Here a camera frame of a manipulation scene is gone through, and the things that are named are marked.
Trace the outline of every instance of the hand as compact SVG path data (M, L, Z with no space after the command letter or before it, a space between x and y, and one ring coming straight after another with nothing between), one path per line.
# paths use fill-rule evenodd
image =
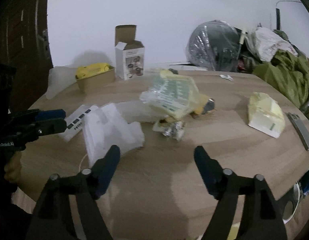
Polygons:
M5 165L5 180L17 183L21 177L21 152L15 152L10 161Z

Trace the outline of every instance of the white cable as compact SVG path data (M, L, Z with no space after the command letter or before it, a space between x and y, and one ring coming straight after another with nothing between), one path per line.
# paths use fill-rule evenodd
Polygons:
M79 171L78 171L78 172L81 172L81 165L82 165L84 159L85 159L87 156L88 156L88 154L86 154L84 157L82 157L81 162L80 162L80 164L79 164Z
M297 202L297 204L296 204L296 208L297 208L298 205L299 205L299 202L300 202L300 195L301 195L301 194L300 194L300 187L299 187L299 184L296 183L296 185L297 185L297 189L298 189L298 202ZM296 212L296 208L295 208L295 210L293 211L292 215L291 215L287 220L283 219L284 224L288 223L288 222L292 219L292 217L294 216L294 214L295 214L295 212Z

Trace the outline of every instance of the open cardboard box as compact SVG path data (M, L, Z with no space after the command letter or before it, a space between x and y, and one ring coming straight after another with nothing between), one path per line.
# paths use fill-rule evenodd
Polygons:
M79 89L82 93L95 90L99 87L105 86L115 80L115 68L110 66L108 71L102 72L98 75L76 79Z
M145 47L135 40L136 28L136 25L116 27L116 75L124 80L143 75Z

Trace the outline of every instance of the plastic-wrapped fan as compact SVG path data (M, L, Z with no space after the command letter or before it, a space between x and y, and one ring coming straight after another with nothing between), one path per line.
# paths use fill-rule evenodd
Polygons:
M239 39L236 29L223 21L200 24L188 42L189 61L208 70L231 71L237 65Z

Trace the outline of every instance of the wooden door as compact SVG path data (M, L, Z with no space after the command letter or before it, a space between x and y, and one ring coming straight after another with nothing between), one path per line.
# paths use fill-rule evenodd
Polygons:
M12 112L28 109L48 87L53 67L47 33L47 0L12 0L0 15L0 63L17 73Z

